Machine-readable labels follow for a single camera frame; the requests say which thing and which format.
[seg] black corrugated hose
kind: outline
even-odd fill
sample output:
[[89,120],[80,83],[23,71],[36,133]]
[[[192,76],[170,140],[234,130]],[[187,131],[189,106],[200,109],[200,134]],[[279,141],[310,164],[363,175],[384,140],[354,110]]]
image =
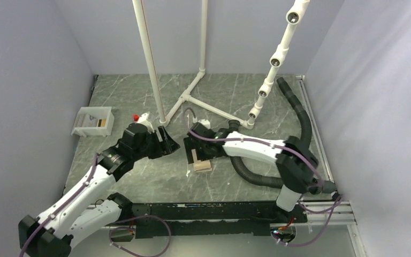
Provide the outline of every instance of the black corrugated hose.
[[[301,102],[292,92],[291,87],[287,84],[284,78],[280,77],[277,79],[278,87],[281,89],[283,95],[287,98],[289,104],[294,109],[297,117],[300,121],[301,126],[301,136],[300,141],[304,142],[309,146],[311,143],[311,135],[313,134],[313,129],[311,128],[311,122],[309,116],[305,109],[303,108]],[[234,167],[237,174],[242,177],[247,182],[258,185],[258,186],[268,186],[273,188],[281,188],[283,186],[283,181],[278,177],[269,177],[256,174],[250,171],[242,161],[240,156],[230,156],[232,166]]]

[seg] black wire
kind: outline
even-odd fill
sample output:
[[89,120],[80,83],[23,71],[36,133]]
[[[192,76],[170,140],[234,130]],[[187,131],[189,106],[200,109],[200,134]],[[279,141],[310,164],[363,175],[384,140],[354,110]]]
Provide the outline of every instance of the black wire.
[[103,200],[103,199],[98,199],[98,200],[96,200],[96,201],[95,201],[95,208],[97,208],[97,202],[98,202],[98,201],[102,201],[102,203],[103,203],[105,200]]

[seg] marble surface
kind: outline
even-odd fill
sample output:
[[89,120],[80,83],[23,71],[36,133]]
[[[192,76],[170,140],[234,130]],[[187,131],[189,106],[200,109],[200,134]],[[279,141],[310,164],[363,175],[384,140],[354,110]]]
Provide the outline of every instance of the marble surface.
[[[174,105],[180,94],[196,74],[159,75],[159,84],[165,112]],[[206,74],[193,89],[192,96],[214,107],[247,119],[248,112],[257,98],[265,74]],[[284,75],[293,91],[302,101],[301,91],[294,75]],[[132,122],[133,114],[150,111],[150,120],[158,126],[158,115],[151,90],[149,75],[101,75],[90,101],[90,106],[111,106],[115,121],[112,134],[104,137],[87,137],[79,140],[67,179],[65,191],[70,190],[89,169],[94,153],[100,153],[114,145],[125,128]],[[237,175],[228,158],[212,160],[213,171],[195,173],[187,164],[183,138],[186,136],[181,112],[192,107],[198,119],[208,119],[213,129],[227,127],[227,120],[194,104],[185,102],[166,127],[169,135],[181,148],[175,153],[155,160],[142,159],[116,185],[104,193],[105,199],[119,192],[133,202],[205,202],[205,201],[257,201],[275,200],[279,189],[255,186]],[[266,139],[287,139],[289,135],[300,136],[300,124],[294,110],[275,85],[252,130],[241,128],[246,135]],[[318,157],[315,140],[310,149]],[[276,167],[244,159],[255,173],[277,176]],[[318,171],[327,178],[319,164]],[[329,199],[329,195],[308,196],[309,199]]]

